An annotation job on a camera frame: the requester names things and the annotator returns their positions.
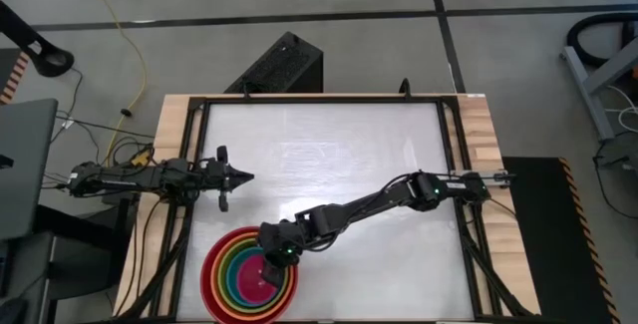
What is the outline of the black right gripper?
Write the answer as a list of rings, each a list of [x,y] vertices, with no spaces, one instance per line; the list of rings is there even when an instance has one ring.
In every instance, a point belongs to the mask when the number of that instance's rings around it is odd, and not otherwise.
[[[283,285],[286,267],[297,265],[301,254],[301,230],[295,222],[262,222],[257,242],[267,262],[263,263],[261,278],[276,287]]]

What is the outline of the grey laptop lid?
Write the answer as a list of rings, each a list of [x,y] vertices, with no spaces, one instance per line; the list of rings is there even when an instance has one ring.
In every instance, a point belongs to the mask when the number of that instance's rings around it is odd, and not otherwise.
[[[0,106],[0,241],[32,231],[58,102],[44,99]]]

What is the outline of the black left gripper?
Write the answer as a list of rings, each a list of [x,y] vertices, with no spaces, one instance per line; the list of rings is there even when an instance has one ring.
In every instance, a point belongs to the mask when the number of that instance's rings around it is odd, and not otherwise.
[[[218,207],[221,212],[228,212],[229,189],[236,189],[250,182],[254,177],[253,173],[229,166],[226,146],[218,147],[214,158],[204,159],[202,168],[204,170],[203,188],[218,191]]]

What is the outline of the yellow plug connector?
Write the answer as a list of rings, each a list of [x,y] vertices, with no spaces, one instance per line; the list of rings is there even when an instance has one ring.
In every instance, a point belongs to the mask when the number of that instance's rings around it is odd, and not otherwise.
[[[130,164],[133,166],[149,165],[153,161],[153,154],[152,148],[141,149],[130,158]]]

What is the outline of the pink plastic bowl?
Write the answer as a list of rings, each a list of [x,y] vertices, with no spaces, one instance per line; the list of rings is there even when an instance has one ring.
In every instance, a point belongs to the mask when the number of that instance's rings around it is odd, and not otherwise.
[[[251,305],[268,302],[278,293],[276,286],[262,278],[263,269],[261,254],[251,255],[239,266],[237,290],[242,299]]]

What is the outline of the black mat with striped edge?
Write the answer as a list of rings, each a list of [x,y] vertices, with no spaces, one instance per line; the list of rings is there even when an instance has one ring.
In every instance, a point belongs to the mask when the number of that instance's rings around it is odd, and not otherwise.
[[[506,157],[510,193],[541,313],[564,324],[621,324],[569,163]]]

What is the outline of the black computer tower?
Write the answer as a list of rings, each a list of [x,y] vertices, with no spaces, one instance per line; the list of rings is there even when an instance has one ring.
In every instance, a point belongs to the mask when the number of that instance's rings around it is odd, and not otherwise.
[[[224,91],[248,96],[323,92],[323,51],[291,32],[285,32]]]

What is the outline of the yellow-green plastic bowl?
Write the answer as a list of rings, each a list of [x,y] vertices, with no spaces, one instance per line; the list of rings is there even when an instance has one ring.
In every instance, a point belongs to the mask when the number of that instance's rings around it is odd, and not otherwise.
[[[229,310],[245,315],[257,316],[261,315],[262,313],[269,312],[282,300],[282,298],[285,296],[285,292],[287,291],[287,287],[290,284],[290,276],[288,273],[285,273],[283,285],[281,286],[281,292],[270,304],[266,304],[265,306],[258,307],[256,309],[249,309],[241,307],[237,303],[235,303],[231,299],[225,287],[225,271],[228,268],[228,264],[231,258],[235,254],[237,254],[242,249],[246,249],[252,246],[258,245],[256,244],[256,241],[251,238],[243,238],[241,240],[235,240],[232,243],[227,243],[220,251],[220,254],[218,256],[217,264],[215,270],[213,271],[213,276],[211,277],[211,287],[216,290],[220,303]]]

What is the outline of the grey metal stand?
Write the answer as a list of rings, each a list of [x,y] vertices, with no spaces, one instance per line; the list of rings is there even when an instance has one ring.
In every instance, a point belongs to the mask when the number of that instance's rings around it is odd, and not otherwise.
[[[599,139],[611,140],[615,133],[609,122],[600,94],[635,65],[638,65],[638,38],[614,55],[600,68],[588,74],[573,47],[566,46],[561,52],[581,97],[589,111]]]

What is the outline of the teal plastic bowl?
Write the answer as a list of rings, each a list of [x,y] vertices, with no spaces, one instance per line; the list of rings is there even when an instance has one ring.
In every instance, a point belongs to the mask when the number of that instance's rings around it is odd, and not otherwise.
[[[252,246],[240,250],[231,258],[228,268],[225,271],[225,287],[231,299],[239,306],[249,309],[256,309],[258,307],[263,307],[266,304],[270,304],[281,292],[281,287],[277,287],[278,293],[270,301],[257,305],[251,305],[242,299],[237,290],[237,272],[242,262],[254,254],[261,254],[263,257],[263,250],[258,246]]]

